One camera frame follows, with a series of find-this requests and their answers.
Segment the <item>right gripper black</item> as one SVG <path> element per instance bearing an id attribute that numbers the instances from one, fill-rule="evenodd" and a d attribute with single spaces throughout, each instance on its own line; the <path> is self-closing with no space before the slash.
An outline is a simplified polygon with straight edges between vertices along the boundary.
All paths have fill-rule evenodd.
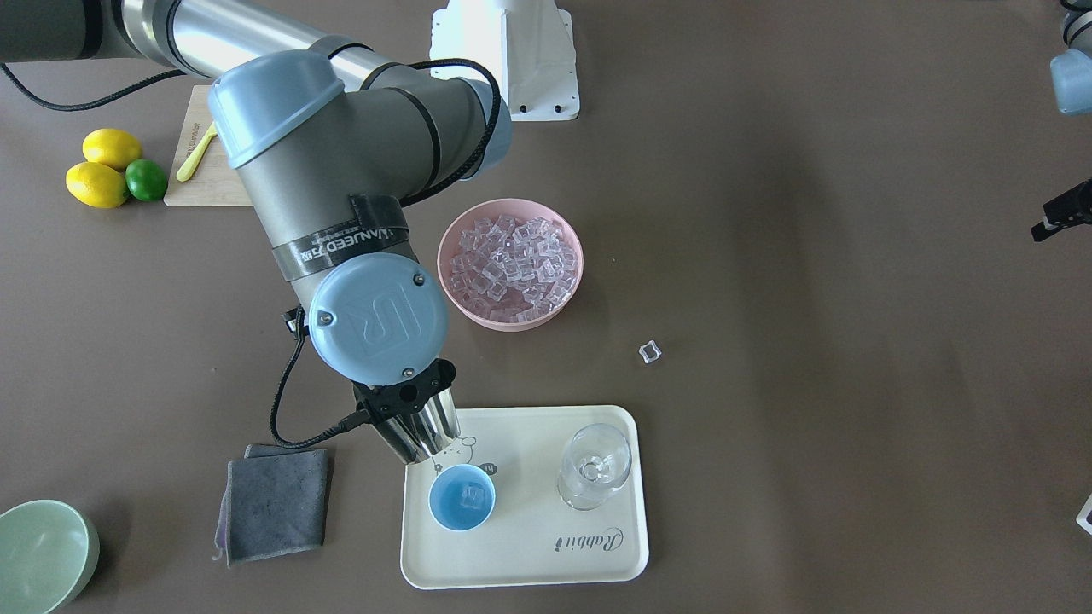
<path id="1" fill-rule="evenodd" d="M 454 379 L 456 366 L 448 359 L 437 358 L 402 382 L 375 387 L 352 382 L 355 411 L 351 413 L 351 427 L 379 425 L 394 417 L 417 414 L 429 400 L 449 390 Z"/>

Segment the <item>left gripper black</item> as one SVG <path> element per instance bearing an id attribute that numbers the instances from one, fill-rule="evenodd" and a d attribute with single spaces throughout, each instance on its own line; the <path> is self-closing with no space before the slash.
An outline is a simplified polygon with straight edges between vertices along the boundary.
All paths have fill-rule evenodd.
<path id="1" fill-rule="evenodd" d="M 1042 243 L 1064 229 L 1081 225 L 1091 225 L 1091 179 L 1057 194 L 1043 205 L 1043 216 L 1031 229 L 1032 239 Z"/>

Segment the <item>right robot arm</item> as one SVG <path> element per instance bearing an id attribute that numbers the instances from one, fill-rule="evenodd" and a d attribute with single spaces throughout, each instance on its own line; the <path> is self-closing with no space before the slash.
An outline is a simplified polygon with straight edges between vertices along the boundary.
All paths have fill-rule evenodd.
<path id="1" fill-rule="evenodd" d="M 354 385 L 336 432 L 447 429 L 447 310 L 405 206 L 502 160 L 496 79 L 440 80 L 251 1 L 4 1 L 3 61 L 144 57 L 207 78 L 207 108 L 282 275 L 296 329 Z"/>

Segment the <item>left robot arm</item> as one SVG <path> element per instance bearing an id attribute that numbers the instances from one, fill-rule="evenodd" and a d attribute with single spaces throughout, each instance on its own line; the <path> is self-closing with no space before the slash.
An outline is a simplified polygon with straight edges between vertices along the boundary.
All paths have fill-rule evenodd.
<path id="1" fill-rule="evenodd" d="M 1091 3 L 1060 1 L 1067 49 L 1051 63 L 1054 101 L 1065 116 L 1091 113 Z M 1091 179 L 1053 198 L 1043 206 L 1043 217 L 1031 229 L 1036 243 L 1049 240 L 1064 229 L 1091 224 Z"/>

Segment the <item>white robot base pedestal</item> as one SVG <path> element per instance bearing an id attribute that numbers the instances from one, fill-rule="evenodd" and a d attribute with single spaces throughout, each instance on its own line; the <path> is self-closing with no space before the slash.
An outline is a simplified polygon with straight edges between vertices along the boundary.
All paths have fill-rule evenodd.
<path id="1" fill-rule="evenodd" d="M 449 1 L 434 11 L 430 58 L 486 67 L 514 122 L 581 113 L 573 20 L 554 1 Z"/>

